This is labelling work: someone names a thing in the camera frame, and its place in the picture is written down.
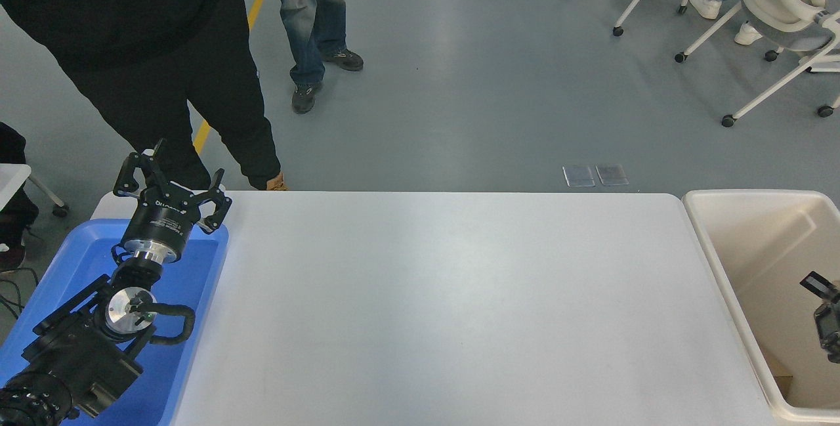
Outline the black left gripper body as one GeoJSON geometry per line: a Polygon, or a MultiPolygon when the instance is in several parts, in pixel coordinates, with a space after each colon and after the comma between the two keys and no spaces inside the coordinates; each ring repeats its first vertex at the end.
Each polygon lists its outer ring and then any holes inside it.
{"type": "Polygon", "coordinates": [[[134,216],[124,232],[124,247],[139,247],[145,242],[186,247],[197,214],[192,190],[171,183],[165,188],[149,186],[143,192],[126,192],[124,196],[137,199],[134,216]]]}

